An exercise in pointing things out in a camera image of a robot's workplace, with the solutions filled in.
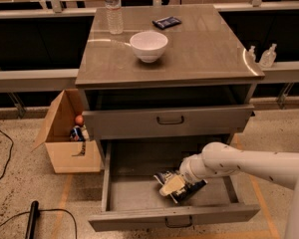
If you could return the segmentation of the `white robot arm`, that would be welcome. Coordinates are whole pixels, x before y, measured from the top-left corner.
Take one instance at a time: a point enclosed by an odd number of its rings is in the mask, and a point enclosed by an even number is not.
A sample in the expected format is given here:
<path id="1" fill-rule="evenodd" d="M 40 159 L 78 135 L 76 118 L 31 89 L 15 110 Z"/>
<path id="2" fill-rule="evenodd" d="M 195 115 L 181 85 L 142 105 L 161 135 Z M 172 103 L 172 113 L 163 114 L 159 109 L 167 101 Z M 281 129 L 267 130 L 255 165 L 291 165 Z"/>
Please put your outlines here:
<path id="1" fill-rule="evenodd" d="M 294 191 L 284 239 L 299 239 L 299 152 L 240 150 L 221 142 L 183 159 L 179 169 L 157 173 L 159 193 L 179 202 L 212 177 L 244 172 Z"/>

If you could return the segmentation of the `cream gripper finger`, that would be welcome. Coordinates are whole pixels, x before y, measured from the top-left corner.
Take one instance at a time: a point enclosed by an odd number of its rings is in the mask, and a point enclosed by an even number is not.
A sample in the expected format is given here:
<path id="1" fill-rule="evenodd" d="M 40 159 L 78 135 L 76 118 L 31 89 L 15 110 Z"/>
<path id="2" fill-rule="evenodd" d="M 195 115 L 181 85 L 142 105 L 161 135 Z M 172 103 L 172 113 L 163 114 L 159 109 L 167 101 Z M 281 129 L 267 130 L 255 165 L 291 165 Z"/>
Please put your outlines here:
<path id="1" fill-rule="evenodd" d="M 174 174 L 163 184 L 163 186 L 159 190 L 159 193 L 162 196 L 168 196 L 175 191 L 181 190 L 182 188 L 184 188 L 184 186 L 184 179 L 180 175 Z"/>

